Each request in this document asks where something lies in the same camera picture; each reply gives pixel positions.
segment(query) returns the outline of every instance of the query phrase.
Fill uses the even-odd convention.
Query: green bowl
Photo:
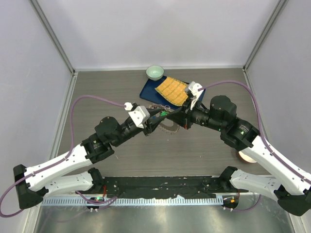
[[[146,74],[149,79],[157,81],[162,78],[164,69],[161,66],[150,66],[147,68]]]

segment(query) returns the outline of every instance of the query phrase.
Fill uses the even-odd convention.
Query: metal frame
[[[57,49],[57,51],[59,52],[60,56],[62,57],[62,59],[64,60],[66,66],[68,67],[70,73],[72,74],[72,79],[70,81],[69,87],[68,87],[68,91],[67,91],[67,95],[66,95],[66,99],[64,101],[64,105],[62,108],[62,112],[61,112],[61,116],[58,120],[58,127],[55,133],[55,140],[53,142],[53,146],[52,146],[52,151],[51,151],[51,155],[50,155],[50,159],[54,158],[57,156],[57,152],[60,146],[60,142],[61,142],[61,137],[62,137],[62,133],[64,130],[64,126],[66,123],[66,119],[67,119],[67,115],[69,112],[69,106],[70,106],[70,102],[71,102],[71,98],[72,98],[72,94],[73,94],[73,90],[74,90],[74,86],[76,83],[76,79],[77,79],[77,75],[78,73],[76,71],[95,71],[95,69],[79,69],[79,70],[75,70],[69,60],[69,58],[67,57],[63,47],[61,46],[59,40],[57,39],[51,25],[49,24],[48,19],[46,18],[42,8],[40,7],[39,3],[37,0],[29,0],[30,4],[32,5],[32,7],[34,8],[36,14],[38,15],[41,23],[43,24],[47,34],[49,35],[49,37],[51,38],[52,42],[55,45],[55,48]],[[205,66],[205,67],[166,67],[166,69],[181,69],[181,68],[242,68],[243,72],[244,72],[244,76],[245,76],[245,80],[247,82],[247,85],[250,87],[250,89],[252,91],[254,91],[252,84],[249,80],[249,76],[248,76],[248,68],[250,67],[252,61],[254,60],[257,52],[259,51],[260,47],[262,46],[264,40],[266,39],[266,37],[268,36],[269,32],[271,31],[274,23],[276,22],[278,16],[280,15],[280,13],[282,12],[282,10],[284,9],[286,3],[288,2],[288,0],[279,0],[278,3],[276,4],[276,7],[274,9],[274,11],[272,12],[268,22],[266,23],[260,37],[258,38],[251,54],[249,55],[246,63],[244,66]],[[146,69],[146,67],[140,67],[140,68],[115,68],[115,69],[101,69],[102,71],[106,71],[106,70],[143,70]],[[29,233],[29,232],[34,232],[35,229],[35,224],[37,221],[37,218],[39,216],[39,210],[40,210],[40,205],[33,207],[29,210],[27,216],[26,216],[26,222],[25,222],[25,227],[24,227],[24,233]],[[294,226],[294,229],[296,232],[306,232],[306,229],[304,227],[304,224],[302,222],[302,219],[300,217],[297,216],[293,216],[290,215],[291,220],[292,220],[292,224]]]
[[[46,32],[50,36],[53,44],[56,47],[56,50],[59,52],[59,55],[62,57],[64,60],[67,68],[69,69],[70,73],[73,75],[74,74],[74,68],[72,67],[70,60],[68,59],[63,47],[61,46],[59,40],[57,39],[48,19],[46,18],[42,8],[40,7],[39,3],[37,0],[29,0],[30,4],[33,6],[36,14],[38,15],[43,27],[45,28]]]
[[[259,36],[259,39],[257,40],[251,54],[249,55],[245,66],[243,67],[244,70],[247,70],[249,66],[251,65],[253,59],[255,58],[258,50],[260,49],[261,45],[263,44],[264,40],[266,39],[267,35],[271,31],[274,23],[276,22],[278,16],[284,9],[285,5],[287,4],[288,0],[279,0],[276,4],[276,7],[274,8],[268,22],[266,23],[261,35]]]
[[[66,123],[66,119],[67,119],[67,115],[69,112],[69,107],[70,107],[70,102],[71,102],[74,86],[75,86],[76,81],[77,81],[77,76],[78,76],[78,72],[75,72],[73,74],[71,80],[70,80],[69,85],[68,85],[66,98],[65,98],[65,101],[64,101],[64,104],[62,107],[62,112],[61,112],[61,115],[60,115],[59,120],[57,122],[57,129],[55,132],[54,142],[53,142],[53,146],[52,146],[52,150],[51,150],[51,154],[50,154],[49,159],[55,158],[57,156],[58,149],[60,146],[60,142],[62,139],[62,134],[63,134],[65,123]],[[35,206],[29,210],[29,212],[27,213],[27,215],[25,217],[26,221],[25,221],[23,233],[33,233],[34,232],[35,225],[36,225],[37,219],[39,217],[40,208],[41,208],[41,204],[39,204],[38,206]]]
[[[225,68],[243,68],[244,66],[184,66],[184,67],[163,67],[164,69],[225,69]],[[119,70],[146,70],[148,67],[122,67],[122,68],[77,68],[77,72],[89,71],[119,71]]]
[[[57,122],[57,130],[56,130],[55,139],[54,139],[53,146],[52,146],[50,159],[55,158],[57,156],[57,153],[58,153],[58,149],[59,149],[60,142],[62,139],[62,135],[63,135],[67,115],[69,112],[69,107],[70,107],[70,103],[71,103],[71,99],[72,99],[73,90],[74,90],[74,87],[76,85],[77,77],[78,77],[78,72],[75,72],[74,75],[72,76],[71,81],[70,81],[69,86],[68,86],[66,98],[65,98],[65,101],[64,101],[64,104],[62,107],[62,112],[61,112],[60,118]]]
[[[252,83],[251,83],[251,81],[250,81],[250,79],[249,79],[248,71],[243,69],[243,73],[244,73],[244,77],[245,77],[247,86],[249,87],[249,89],[251,89],[251,91],[254,93],[254,95],[256,95],[255,90],[254,90],[254,88],[253,88],[253,85],[252,85]],[[269,140],[269,136],[268,136],[267,131],[266,131],[265,127],[264,127],[264,126],[266,125],[266,124],[265,124],[264,117],[263,117],[263,116],[260,116],[260,117],[261,117],[261,122],[262,122],[261,126],[262,126],[262,130],[263,130],[263,133],[264,133],[264,137],[265,137],[267,140]]]

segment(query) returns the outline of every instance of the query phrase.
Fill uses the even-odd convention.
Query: white clamp
[[[147,119],[149,119],[150,114],[145,106],[137,106],[133,111],[133,105],[131,103],[125,103],[125,110],[130,111],[128,114],[130,115],[131,119],[135,123],[136,127],[138,128],[144,128],[143,123],[146,122]]]
[[[203,90],[198,91],[200,88],[202,88],[202,86],[199,83],[191,82],[188,84],[188,86],[185,89],[186,93],[188,93],[188,91],[191,91],[193,95],[192,100],[191,100],[190,110],[193,109],[193,107],[195,106],[195,103],[199,100],[201,94],[203,93]]]

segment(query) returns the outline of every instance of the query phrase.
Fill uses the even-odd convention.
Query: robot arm
[[[258,129],[237,117],[237,106],[227,96],[213,97],[210,109],[206,109],[197,102],[197,93],[197,90],[189,90],[189,98],[183,106],[167,118],[185,129],[190,129],[195,123],[219,131],[225,144],[251,157],[275,177],[266,178],[228,167],[221,174],[222,185],[228,189],[234,187],[265,195],[294,215],[300,216],[309,210],[311,185],[308,180],[311,180],[311,174],[297,167],[268,142],[273,151],[270,152]]]
[[[120,125],[110,116],[103,118],[95,127],[95,134],[76,146],[69,157],[63,154],[34,167],[16,166],[14,175],[17,181],[34,174],[38,169],[67,158],[53,169],[29,176],[16,186],[20,208],[35,206],[43,198],[71,190],[97,193],[104,182],[95,168],[75,176],[62,176],[107,158],[114,153],[111,146],[117,147],[140,132],[149,135],[162,120],[167,118],[185,129],[190,129],[194,123],[219,131],[220,139],[225,144],[253,158],[275,177],[257,176],[229,166],[218,179],[218,186],[223,190],[230,192],[244,189],[257,192],[276,200],[283,209],[297,216],[309,210],[311,174],[294,165],[271,145],[269,147],[273,152],[270,152],[265,147],[258,129],[237,117],[237,106],[228,97],[215,96],[210,102],[210,109],[204,107],[198,101],[202,93],[199,91],[201,87],[198,83],[190,83],[186,88],[189,97],[183,106],[160,117],[154,116],[162,109],[146,109],[143,106],[126,103],[125,109],[129,111],[130,117],[123,124]]]
[[[74,147],[69,156],[65,153],[36,166],[14,167],[15,181],[30,175],[16,186],[20,209],[33,207],[42,202],[43,198],[68,191],[99,192],[104,182],[99,170],[95,168],[79,175],[62,176],[106,159],[114,153],[111,146],[117,147],[140,132],[148,136],[165,118],[154,117],[162,109],[146,109],[135,103],[125,103],[125,106],[130,116],[123,124],[120,125],[111,116],[103,118],[95,127],[95,133]],[[57,162],[60,163],[53,166],[53,169],[34,173]]]

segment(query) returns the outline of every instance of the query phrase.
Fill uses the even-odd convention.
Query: gray table surface
[[[221,80],[245,83],[240,68],[172,69],[166,70],[165,75],[201,85]],[[144,70],[79,72],[72,100],[89,94],[119,103],[135,101],[147,106],[150,103],[139,98],[146,81]],[[227,95],[237,105],[238,116],[258,126],[251,97],[242,87],[234,84],[212,87],[206,91],[203,104],[209,107],[210,99],[216,95]],[[94,127],[106,116],[113,116],[122,123],[128,114],[120,107],[98,100],[80,101],[73,117],[75,145],[93,134]],[[59,154],[68,151],[69,146],[67,119]],[[175,135],[159,129],[148,137],[139,134],[114,150],[114,155],[94,165],[103,176],[220,175],[227,166],[236,166],[253,174],[268,174],[259,164],[241,161],[236,152],[220,140],[219,132],[197,125],[190,130],[180,129]],[[74,173],[88,169],[85,167]]]

